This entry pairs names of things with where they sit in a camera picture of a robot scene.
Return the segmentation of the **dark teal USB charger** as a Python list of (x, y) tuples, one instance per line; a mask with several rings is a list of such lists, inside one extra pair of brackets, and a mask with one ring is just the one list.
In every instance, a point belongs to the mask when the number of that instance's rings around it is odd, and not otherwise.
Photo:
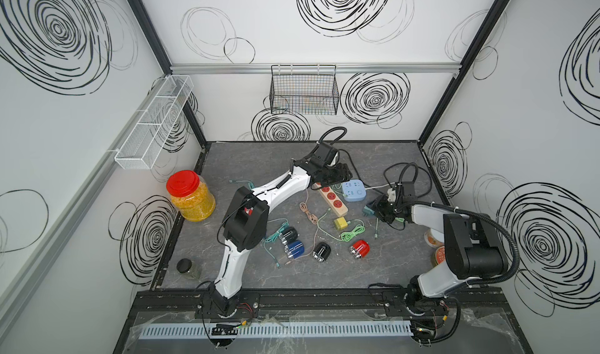
[(369, 205), (365, 205), (363, 207), (362, 211), (363, 211), (364, 216), (374, 216), (375, 215), (375, 211)]

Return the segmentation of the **yellow USB charger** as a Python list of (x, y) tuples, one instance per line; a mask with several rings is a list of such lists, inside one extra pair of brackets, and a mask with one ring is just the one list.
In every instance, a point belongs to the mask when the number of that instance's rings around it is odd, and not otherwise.
[(336, 230), (345, 230), (348, 227), (348, 221), (344, 217), (339, 217), (334, 220)]

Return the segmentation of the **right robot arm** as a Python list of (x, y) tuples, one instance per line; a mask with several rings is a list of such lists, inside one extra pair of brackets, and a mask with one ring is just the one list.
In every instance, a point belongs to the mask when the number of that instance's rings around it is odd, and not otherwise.
[(395, 194), (381, 195), (367, 206), (386, 224), (402, 219), (443, 235), (445, 261), (414, 277), (407, 296), (439, 299), (464, 287), (503, 283), (520, 265), (517, 243), (501, 224), (482, 213), (458, 207), (421, 202), (412, 183), (395, 187)]

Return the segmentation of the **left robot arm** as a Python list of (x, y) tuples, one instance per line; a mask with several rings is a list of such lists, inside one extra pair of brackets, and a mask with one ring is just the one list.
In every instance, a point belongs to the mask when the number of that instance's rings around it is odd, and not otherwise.
[(293, 195), (315, 184), (323, 187), (352, 178), (348, 165), (338, 160), (334, 141), (317, 141), (308, 155), (290, 161), (288, 171), (258, 188), (239, 188), (224, 215), (223, 259), (209, 295), (217, 311), (229, 316), (237, 309), (242, 276), (250, 252), (267, 234), (271, 211)]

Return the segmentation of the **blue power strip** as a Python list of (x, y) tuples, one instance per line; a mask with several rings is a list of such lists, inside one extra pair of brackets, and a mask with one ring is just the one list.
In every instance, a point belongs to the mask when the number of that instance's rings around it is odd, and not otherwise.
[(346, 202), (362, 202), (367, 197), (367, 190), (361, 180), (349, 180), (342, 183), (342, 194)]

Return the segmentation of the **white lidded container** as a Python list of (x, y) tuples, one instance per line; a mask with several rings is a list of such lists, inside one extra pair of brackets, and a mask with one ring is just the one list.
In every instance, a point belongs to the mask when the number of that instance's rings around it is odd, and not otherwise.
[(437, 249), (444, 245), (444, 242), (440, 241), (432, 230), (427, 230), (423, 235), (423, 238), (425, 240), (425, 243), (431, 248)]

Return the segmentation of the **beige power strip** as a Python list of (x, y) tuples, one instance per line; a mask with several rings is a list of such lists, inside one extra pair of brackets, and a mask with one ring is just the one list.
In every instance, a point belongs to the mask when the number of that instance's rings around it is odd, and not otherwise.
[(319, 183), (315, 183), (312, 187), (314, 190), (320, 193), (335, 216), (344, 217), (347, 215), (347, 206), (344, 202), (342, 202), (342, 198), (334, 190), (332, 190), (330, 187), (323, 187)]

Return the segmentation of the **red round tin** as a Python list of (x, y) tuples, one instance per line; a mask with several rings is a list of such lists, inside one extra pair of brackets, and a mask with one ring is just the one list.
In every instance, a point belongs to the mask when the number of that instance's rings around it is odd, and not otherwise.
[(431, 257), (431, 263), (433, 266), (437, 266), (444, 262), (445, 262), (445, 246), (440, 246), (437, 249), (435, 249), (435, 251)]

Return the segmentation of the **clear jar of yellow flakes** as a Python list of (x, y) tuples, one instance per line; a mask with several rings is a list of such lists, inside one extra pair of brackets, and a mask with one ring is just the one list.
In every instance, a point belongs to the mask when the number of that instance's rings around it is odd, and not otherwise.
[(170, 176), (167, 191), (172, 204), (187, 221), (206, 220), (217, 205), (204, 179), (193, 170), (182, 170)]

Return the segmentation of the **small dark glass jar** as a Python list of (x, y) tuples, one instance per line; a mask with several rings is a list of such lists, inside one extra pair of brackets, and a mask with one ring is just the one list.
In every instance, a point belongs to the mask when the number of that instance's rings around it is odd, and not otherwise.
[(176, 264), (176, 269), (181, 276), (190, 280), (199, 280), (202, 275), (202, 269), (198, 263), (188, 258), (180, 259)]

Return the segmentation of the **aluminium wall rail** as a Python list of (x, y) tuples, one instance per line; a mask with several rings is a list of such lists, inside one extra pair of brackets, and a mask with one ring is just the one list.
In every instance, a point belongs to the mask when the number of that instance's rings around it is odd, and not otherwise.
[(171, 71), (183, 75), (216, 74), (320, 74), (320, 73), (450, 73), (460, 63), (191, 63), (173, 64)]

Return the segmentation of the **black corner frame post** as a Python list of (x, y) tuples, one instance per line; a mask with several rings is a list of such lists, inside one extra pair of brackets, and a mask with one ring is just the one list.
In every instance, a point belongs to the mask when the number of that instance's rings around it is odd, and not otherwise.
[[(131, 8), (132, 13), (134, 14), (135, 19), (142, 29), (142, 33), (145, 36), (146, 41), (150, 49), (152, 50), (153, 55), (157, 63), (159, 63), (159, 67), (161, 71), (166, 74), (172, 74), (172, 63), (170, 61), (169, 56), (167, 55), (167, 51), (163, 46), (162, 41), (159, 38), (159, 35), (154, 27), (150, 16), (143, 4), (142, 0), (127, 0), (129, 7)], [(190, 99), (187, 100), (184, 105), (183, 112), (188, 124), (191, 126), (193, 134), (195, 135), (196, 140), (200, 144), (200, 146), (204, 149), (208, 145), (208, 141), (199, 125), (198, 119), (192, 110)]]

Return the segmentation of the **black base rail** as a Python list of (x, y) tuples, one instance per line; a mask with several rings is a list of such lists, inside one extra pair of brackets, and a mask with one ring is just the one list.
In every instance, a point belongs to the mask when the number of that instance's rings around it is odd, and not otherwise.
[(472, 310), (510, 307), (500, 288), (474, 288), (454, 291), (449, 297), (427, 298), (412, 288), (369, 286), (334, 289), (243, 289), (225, 311), (221, 311), (211, 294), (197, 291), (143, 291), (134, 299), (128, 313), (132, 321), (140, 316), (161, 313), (188, 313), (193, 318), (234, 321), (265, 317), (267, 313), (300, 311), (370, 310), (387, 316), (433, 316), (455, 306)]

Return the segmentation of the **right black corner post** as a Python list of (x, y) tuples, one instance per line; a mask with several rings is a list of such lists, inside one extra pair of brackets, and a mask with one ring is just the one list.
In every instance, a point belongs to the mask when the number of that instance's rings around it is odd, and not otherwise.
[(473, 66), (476, 57), (479, 52), (483, 49), (487, 39), (491, 35), (492, 31), (495, 29), (501, 15), (506, 10), (506, 7), (509, 5), (511, 0), (494, 0), (491, 8), (487, 11), (487, 15), (485, 16), (482, 24), (480, 25), (478, 31), (475, 33), (473, 41), (470, 43), (462, 61), (461, 68), (459, 73), (453, 77), (447, 88), (445, 89), (440, 101), (436, 105), (430, 119), (428, 120), (423, 132), (418, 138), (418, 143), (423, 146), (432, 135), (435, 127), (439, 123), (440, 119), (445, 113), (445, 110), (449, 107), (453, 97), (456, 92), (459, 90), (462, 82), (467, 77), (467, 73), (470, 68)]

